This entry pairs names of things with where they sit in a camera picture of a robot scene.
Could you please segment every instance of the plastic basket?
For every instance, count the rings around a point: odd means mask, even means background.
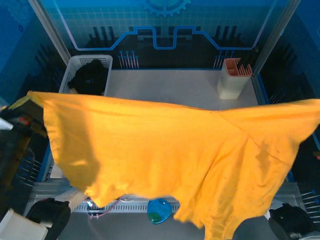
[[[92,60],[94,59],[100,60],[100,62],[105,68],[109,68],[108,75],[106,76],[106,85],[104,89],[104,96],[106,96],[108,92],[108,87],[110,82],[110,73],[111,73],[112,61],[113,61],[113,58],[110,55],[79,55],[79,56],[71,57],[68,62],[68,66],[66,67],[66,70],[61,82],[61,86],[59,89],[59,93],[60,94],[69,93],[70,88],[68,87],[68,82],[74,78],[79,68],[81,68],[82,66],[88,63],[91,63]]]

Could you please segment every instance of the pen holder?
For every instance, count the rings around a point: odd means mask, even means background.
[[[240,58],[227,58],[223,61],[221,75],[217,84],[221,99],[237,99],[252,76],[250,64],[245,69],[237,68]]]

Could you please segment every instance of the gray surface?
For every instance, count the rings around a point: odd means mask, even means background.
[[[256,106],[251,82],[236,100],[217,94],[220,72],[214,70],[113,70],[109,97],[165,102],[208,110]],[[84,213],[72,213],[59,240],[203,240],[204,229],[182,224],[173,217],[153,225],[145,213],[110,213],[88,222]],[[234,240],[276,240],[264,217],[248,219]]]

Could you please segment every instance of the metal pole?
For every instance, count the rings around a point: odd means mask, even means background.
[[[45,7],[41,3],[41,0],[28,0],[31,7],[33,8],[36,16],[38,17],[39,21],[41,22],[44,30],[48,34],[49,38],[51,39],[53,45],[55,46],[56,50],[60,54],[63,62],[65,65],[68,64],[71,55],[60,37],[58,31],[56,30],[53,22],[51,21]]]
[[[268,59],[271,51],[274,49],[278,39],[285,30],[289,20],[297,9],[301,0],[288,0],[286,6],[283,9],[281,16],[276,22],[269,38],[267,39],[258,59],[253,68],[253,76],[257,76]]]

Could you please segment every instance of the blue object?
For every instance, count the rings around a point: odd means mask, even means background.
[[[161,224],[171,215],[172,206],[167,200],[157,198],[148,202],[146,212],[151,223]]]

